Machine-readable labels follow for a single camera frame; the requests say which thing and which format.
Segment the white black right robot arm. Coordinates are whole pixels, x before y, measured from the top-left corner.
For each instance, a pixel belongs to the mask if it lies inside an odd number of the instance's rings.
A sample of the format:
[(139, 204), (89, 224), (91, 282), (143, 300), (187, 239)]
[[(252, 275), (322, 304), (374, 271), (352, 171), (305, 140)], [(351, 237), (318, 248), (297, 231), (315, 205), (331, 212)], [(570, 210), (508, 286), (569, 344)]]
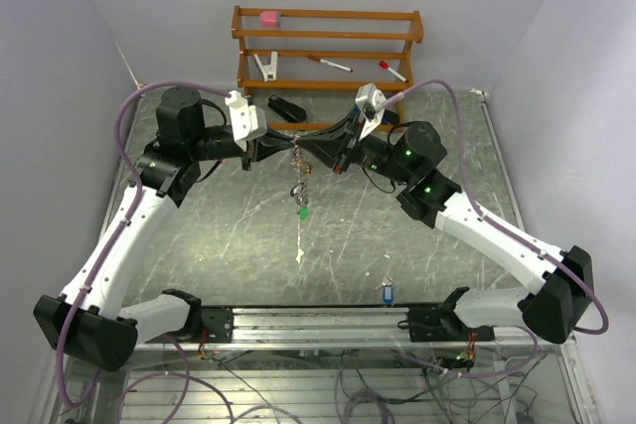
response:
[(516, 278), (517, 288), (452, 292), (437, 318), (446, 338), (456, 341), (472, 329), (503, 326), (564, 343), (591, 303), (589, 253), (578, 246), (563, 251), (488, 212), (438, 171), (447, 151), (430, 123), (411, 121), (402, 128), (391, 144), (363, 135), (347, 117), (296, 143), (336, 174), (356, 165), (401, 185), (397, 201), (411, 219), (469, 244)]

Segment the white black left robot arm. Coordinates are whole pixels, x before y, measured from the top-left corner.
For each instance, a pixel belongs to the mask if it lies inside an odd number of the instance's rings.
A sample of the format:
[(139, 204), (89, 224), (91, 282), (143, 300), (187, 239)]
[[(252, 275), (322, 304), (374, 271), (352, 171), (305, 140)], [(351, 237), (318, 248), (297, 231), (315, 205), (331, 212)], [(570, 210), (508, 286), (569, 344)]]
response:
[(161, 224), (175, 213), (201, 176), (204, 161), (239, 158), (246, 166), (285, 151), (289, 137), (268, 127), (263, 111), (237, 90), (219, 91), (224, 123), (208, 126), (204, 85), (150, 83), (128, 96), (122, 112), (145, 93), (161, 89), (157, 134), (137, 162), (114, 136), (131, 181), (120, 209), (77, 275), (56, 297), (44, 295), (34, 317), (55, 352), (56, 367), (73, 357), (100, 370), (122, 368), (137, 345), (163, 334), (181, 342), (202, 331), (202, 302), (175, 289), (138, 305), (123, 304), (129, 282)]

